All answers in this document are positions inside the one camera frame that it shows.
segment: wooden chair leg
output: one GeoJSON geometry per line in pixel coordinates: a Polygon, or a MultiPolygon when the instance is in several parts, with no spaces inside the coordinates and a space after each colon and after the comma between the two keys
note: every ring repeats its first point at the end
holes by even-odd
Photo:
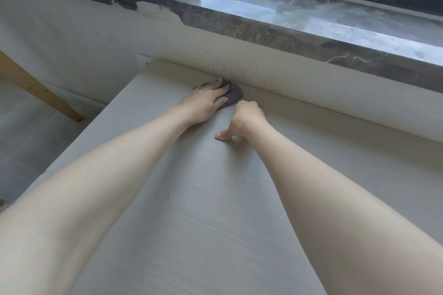
{"type": "Polygon", "coordinates": [[[63,113],[74,121],[82,121],[83,117],[63,99],[47,89],[25,69],[15,63],[9,56],[0,50],[0,76],[10,80],[23,90],[45,102],[58,112],[63,113]]]}

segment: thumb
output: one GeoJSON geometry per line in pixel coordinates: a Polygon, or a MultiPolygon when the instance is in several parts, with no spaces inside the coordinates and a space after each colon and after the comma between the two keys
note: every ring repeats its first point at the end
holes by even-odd
{"type": "Polygon", "coordinates": [[[233,136],[234,136],[234,134],[232,133],[232,129],[230,126],[227,130],[217,133],[215,135],[215,139],[219,140],[219,141],[225,141],[225,140],[231,139],[233,136]]]}

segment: marble window sill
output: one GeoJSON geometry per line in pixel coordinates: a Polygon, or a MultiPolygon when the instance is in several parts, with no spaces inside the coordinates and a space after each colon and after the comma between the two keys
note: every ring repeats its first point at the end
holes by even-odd
{"type": "Polygon", "coordinates": [[[443,21],[343,0],[93,0],[443,93],[443,21]]]}

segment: bare arm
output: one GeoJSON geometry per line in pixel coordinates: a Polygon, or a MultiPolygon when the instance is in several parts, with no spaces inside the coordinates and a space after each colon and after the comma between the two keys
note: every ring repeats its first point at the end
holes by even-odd
{"type": "Polygon", "coordinates": [[[0,288],[64,294],[154,166],[192,124],[227,100],[208,84],[152,122],[85,154],[0,216],[0,288]]]}
{"type": "Polygon", "coordinates": [[[443,247],[240,102],[227,140],[245,136],[263,160],[303,250],[329,295],[441,294],[443,247]]]}

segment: baseboard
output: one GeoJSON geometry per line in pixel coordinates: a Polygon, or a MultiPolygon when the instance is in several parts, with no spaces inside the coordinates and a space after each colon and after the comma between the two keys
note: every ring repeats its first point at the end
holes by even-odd
{"type": "Polygon", "coordinates": [[[60,98],[66,100],[69,104],[84,107],[94,112],[102,112],[106,107],[105,103],[97,102],[93,99],[89,99],[78,94],[73,94],[71,92],[59,89],[58,87],[44,84],[49,90],[54,92],[60,98]]]}

